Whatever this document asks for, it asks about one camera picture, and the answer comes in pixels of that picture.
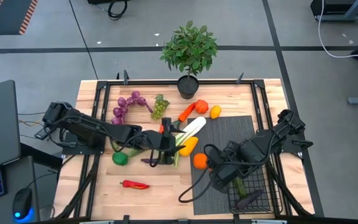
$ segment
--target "potted plant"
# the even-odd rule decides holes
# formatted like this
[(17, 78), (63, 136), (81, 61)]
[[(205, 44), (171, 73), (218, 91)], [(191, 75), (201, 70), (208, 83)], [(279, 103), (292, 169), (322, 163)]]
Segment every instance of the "potted plant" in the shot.
[(167, 62), (170, 70), (172, 67), (179, 68), (180, 72), (186, 70), (187, 75), (179, 78), (177, 86), (181, 97), (191, 99), (199, 86), (196, 76), (204, 69), (209, 70), (218, 45), (206, 26), (197, 29), (193, 27), (193, 21), (173, 33), (171, 41), (162, 49), (160, 60)]

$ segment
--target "gray concrete floor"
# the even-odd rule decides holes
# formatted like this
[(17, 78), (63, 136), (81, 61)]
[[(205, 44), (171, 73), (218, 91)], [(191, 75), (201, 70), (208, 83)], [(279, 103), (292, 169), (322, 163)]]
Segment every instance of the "gray concrete floor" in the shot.
[[(72, 2), (89, 47), (162, 45), (172, 30), (191, 19), (196, 25), (206, 24), (219, 45), (273, 45), (259, 0), (131, 0), (127, 13), (115, 22), (85, 0)], [(268, 0), (281, 46), (319, 46), (310, 2)], [(326, 45), (358, 45), (358, 24), (323, 24), (322, 35)], [(0, 49), (84, 46), (66, 0), (39, 0), (25, 35), (0, 36)], [(123, 69), (132, 79), (180, 76), (158, 60), (160, 52), (93, 52), (91, 56), (100, 79), (114, 79)], [(314, 142), (310, 156), (324, 214), (358, 219), (358, 106), (347, 104), (348, 96), (358, 96), (358, 62), (331, 58), (322, 51), (284, 52), (283, 56), (306, 123), (306, 138)], [(282, 77), (274, 51), (227, 50), (218, 52), (211, 70), (200, 78), (235, 78), (242, 72), (244, 78)], [(87, 53), (0, 54), (0, 82), (7, 79), (16, 81), (19, 112), (33, 113), (45, 111), (51, 101), (74, 104), (80, 81), (94, 79), (94, 73)], [(39, 127), (21, 125), (20, 129), (21, 134), (33, 135)], [(22, 142), (60, 153), (50, 142), (28, 138)], [(39, 184), (40, 206), (47, 208), (55, 185), (54, 181), (43, 183)]]

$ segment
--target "blue light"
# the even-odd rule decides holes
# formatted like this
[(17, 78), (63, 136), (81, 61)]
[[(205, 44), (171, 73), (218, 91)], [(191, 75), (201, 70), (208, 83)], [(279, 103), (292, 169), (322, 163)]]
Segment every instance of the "blue light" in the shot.
[(24, 217), (23, 219), (16, 219), (14, 218), (14, 223), (29, 223), (29, 222), (34, 222), (34, 216), (35, 216), (35, 212), (34, 212), (34, 209), (33, 208), (30, 208), (29, 210), (29, 214)]

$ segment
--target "black wire basket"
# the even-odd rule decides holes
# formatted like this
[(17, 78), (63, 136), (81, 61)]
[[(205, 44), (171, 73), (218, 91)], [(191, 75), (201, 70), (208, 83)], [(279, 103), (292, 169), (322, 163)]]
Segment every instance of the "black wire basket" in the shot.
[(242, 182), (249, 196), (256, 190), (263, 190), (261, 196), (257, 197), (252, 203), (244, 209), (237, 209), (236, 203), (240, 201), (240, 196), (231, 182), (229, 184), (229, 208), (233, 214), (246, 213), (281, 213), (283, 208), (280, 200), (280, 192), (276, 182), (269, 176), (266, 166), (258, 167), (247, 178), (242, 179)]

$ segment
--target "wooden tabletop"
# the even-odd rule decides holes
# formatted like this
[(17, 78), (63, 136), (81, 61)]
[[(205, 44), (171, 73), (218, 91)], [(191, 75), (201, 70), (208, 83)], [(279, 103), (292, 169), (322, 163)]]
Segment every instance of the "wooden tabletop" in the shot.
[[(265, 79), (267, 98), (273, 123), (277, 122), (277, 114), (287, 108), (285, 96), (280, 79)], [(96, 80), (82, 81), (78, 92), (76, 109), (90, 115), (96, 91)], [(164, 98), (171, 104), (164, 116), (177, 118), (178, 115), (192, 102), (205, 100), (210, 107), (219, 105), (222, 108), (221, 116), (249, 115), (257, 130), (257, 119), (250, 87), (245, 85), (200, 85), (195, 97), (184, 100), (179, 96), (175, 85), (153, 86), (113, 86), (110, 89), (108, 113), (106, 121), (112, 117), (112, 109), (117, 106), (117, 99), (127, 98), (132, 91), (140, 91), (141, 96), (148, 103), (154, 105), (154, 97), (164, 94)], [(259, 104), (262, 104), (262, 95), (258, 90)], [(97, 118), (101, 116), (104, 90), (101, 92)], [(193, 112), (190, 118), (199, 114)], [(264, 111), (262, 110), (264, 127), (267, 128)], [(150, 113), (141, 106), (133, 106), (126, 116), (126, 124), (141, 125), (144, 130), (158, 131), (159, 121), (150, 118)], [(232, 214), (194, 215), (193, 203), (180, 203), (178, 196), (191, 185), (190, 158), (182, 157), (179, 166), (157, 166), (151, 168), (148, 164), (140, 162), (137, 158), (130, 159), (128, 165), (117, 166), (112, 162), (113, 150), (106, 144), (105, 153), (101, 156), (98, 170), (98, 179), (94, 195), (92, 220), (122, 220), (124, 215), (130, 215), (131, 220), (172, 220), (172, 219), (232, 219)], [(313, 213), (308, 184), (301, 160), (292, 154), (280, 155), (287, 187), (296, 199), (309, 212)], [(75, 156), (62, 168), (57, 186), (54, 206), (59, 214), (78, 189), (83, 156)], [(125, 189), (119, 183), (124, 179), (150, 184), (148, 190)], [(192, 198), (191, 191), (183, 199)], [(81, 215), (85, 215), (88, 191), (85, 192), (81, 207)], [(247, 214), (240, 218), (273, 218), (273, 214)]]

